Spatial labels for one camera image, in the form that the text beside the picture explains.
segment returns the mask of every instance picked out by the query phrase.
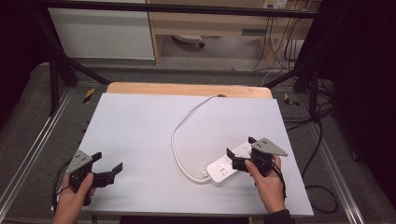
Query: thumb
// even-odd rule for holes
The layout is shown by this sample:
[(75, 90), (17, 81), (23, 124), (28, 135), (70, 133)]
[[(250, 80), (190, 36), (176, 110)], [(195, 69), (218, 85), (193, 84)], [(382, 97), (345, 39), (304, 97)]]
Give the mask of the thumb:
[(82, 181), (81, 185), (79, 186), (76, 196), (84, 199), (88, 190), (90, 190), (90, 188), (91, 188), (92, 182), (93, 182), (93, 174), (89, 173), (89, 174), (87, 174), (87, 176), (85, 176), (84, 180)]
[(256, 165), (253, 164), (253, 162), (249, 160), (245, 160), (245, 165), (247, 166), (248, 172), (253, 176), (253, 179), (257, 182), (259, 181), (259, 178), (262, 176), (260, 174), (260, 171), (257, 169)]

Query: person's left hand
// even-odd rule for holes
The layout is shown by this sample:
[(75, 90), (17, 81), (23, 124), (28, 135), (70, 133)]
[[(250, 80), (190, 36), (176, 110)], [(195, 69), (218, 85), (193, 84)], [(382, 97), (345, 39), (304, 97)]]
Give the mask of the person's left hand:
[(75, 193), (69, 186), (69, 175), (64, 175), (62, 186), (67, 188), (59, 195), (58, 207), (56, 209), (53, 224), (72, 224), (78, 221), (79, 212), (84, 204), (85, 195), (90, 191), (93, 181), (93, 174), (87, 174), (82, 181), (77, 193)]

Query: white panel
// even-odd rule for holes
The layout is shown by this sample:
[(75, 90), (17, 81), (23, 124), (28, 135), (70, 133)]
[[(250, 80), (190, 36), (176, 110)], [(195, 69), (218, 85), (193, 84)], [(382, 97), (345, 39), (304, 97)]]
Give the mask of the white panel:
[[(219, 187), (197, 185), (180, 171), (171, 132), (205, 97), (104, 94), (80, 150), (103, 158), (94, 172), (123, 162), (115, 184), (97, 189), (85, 211), (110, 214), (242, 216), (265, 213), (254, 180), (238, 172)], [(175, 135), (185, 169), (200, 177), (211, 162), (248, 140), (267, 137), (289, 153), (282, 158), (286, 205), (295, 216), (313, 216), (276, 100), (216, 97), (198, 107)]]
[(49, 13), (71, 57), (154, 60), (147, 12), (50, 8)]

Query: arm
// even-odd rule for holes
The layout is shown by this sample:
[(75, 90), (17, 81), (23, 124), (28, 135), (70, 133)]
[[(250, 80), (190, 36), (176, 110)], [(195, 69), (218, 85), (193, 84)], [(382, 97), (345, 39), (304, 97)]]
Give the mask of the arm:
[[(283, 199), (282, 182), (276, 173), (271, 172), (267, 177), (264, 177), (251, 161), (245, 160), (245, 163), (250, 175), (256, 182), (260, 199), (268, 212), (268, 216), (264, 218), (264, 222), (267, 224), (294, 223), (289, 210), (286, 209)], [(274, 155), (274, 164), (281, 169), (281, 161), (277, 155)]]
[(59, 196), (58, 208), (53, 224), (72, 224), (77, 223), (79, 212), (84, 203), (84, 197), (90, 190), (93, 181), (93, 174), (88, 174), (82, 181), (77, 193), (69, 187), (69, 175), (64, 175), (62, 186), (64, 189)]

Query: yellow and black tape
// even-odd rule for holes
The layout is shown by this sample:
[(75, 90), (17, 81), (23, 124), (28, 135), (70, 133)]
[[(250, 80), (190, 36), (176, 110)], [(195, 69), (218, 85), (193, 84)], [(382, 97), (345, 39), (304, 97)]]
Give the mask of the yellow and black tape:
[(298, 102), (293, 102), (289, 99), (289, 95), (285, 93), (285, 104), (287, 105), (294, 105), (294, 106), (300, 106)]
[(93, 93), (95, 92), (95, 88), (90, 88), (87, 91), (87, 94), (85, 95), (84, 101), (82, 102), (83, 104), (88, 104), (91, 100), (91, 97), (93, 96)]

